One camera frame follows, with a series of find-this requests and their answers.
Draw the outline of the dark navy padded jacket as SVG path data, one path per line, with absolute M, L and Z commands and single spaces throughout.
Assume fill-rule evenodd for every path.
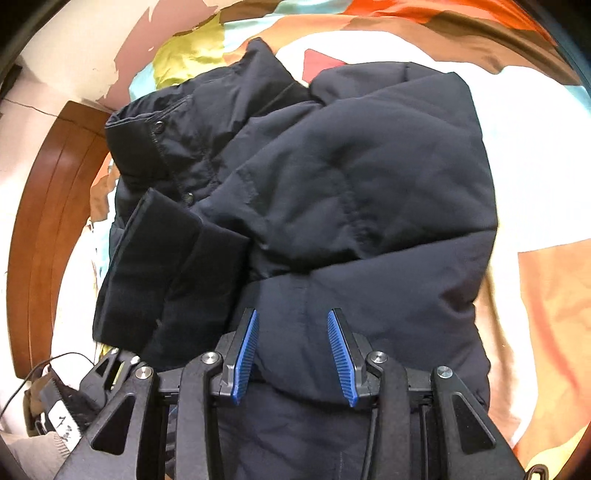
M 303 85 L 256 39 L 122 107 L 105 134 L 120 177 L 95 340 L 168 370 L 259 314 L 245 399 L 218 415 L 226 477 L 360 476 L 370 417 L 339 387 L 335 308 L 489 405 L 474 303 L 497 211 L 461 77 L 381 62 Z

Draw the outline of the colourful patchwork bed sheet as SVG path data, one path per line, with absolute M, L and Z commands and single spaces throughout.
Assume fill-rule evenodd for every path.
M 590 98 L 511 1 L 211 1 L 149 45 L 126 98 L 226 66 L 254 37 L 295 79 L 409 60 L 469 85 L 500 214 L 475 302 L 490 414 L 525 466 L 557 474 L 590 427 Z

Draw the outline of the brown wooden headboard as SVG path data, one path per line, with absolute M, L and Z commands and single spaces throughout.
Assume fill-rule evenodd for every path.
M 49 358 L 58 295 L 70 255 L 90 216 L 90 189 L 108 153 L 108 114 L 69 101 L 28 175 L 11 239 L 7 326 L 15 375 Z

